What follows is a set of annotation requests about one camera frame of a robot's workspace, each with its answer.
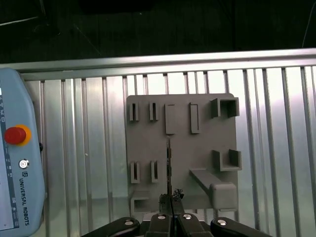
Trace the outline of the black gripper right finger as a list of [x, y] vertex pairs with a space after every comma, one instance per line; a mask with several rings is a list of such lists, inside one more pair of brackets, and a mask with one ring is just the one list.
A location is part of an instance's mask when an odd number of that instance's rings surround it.
[[246, 226], [235, 220], [218, 217], [209, 224], [200, 221], [197, 216], [185, 212], [182, 205], [184, 197], [181, 189], [175, 189], [172, 195], [172, 208], [175, 217], [177, 237], [267, 237], [268, 234]]

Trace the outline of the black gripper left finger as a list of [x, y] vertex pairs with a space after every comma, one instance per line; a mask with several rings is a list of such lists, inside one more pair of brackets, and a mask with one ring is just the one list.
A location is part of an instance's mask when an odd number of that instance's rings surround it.
[[169, 237], [172, 232], [171, 196], [159, 197], [159, 213], [152, 213], [149, 220], [139, 222], [132, 217], [122, 217], [97, 228], [86, 237]]

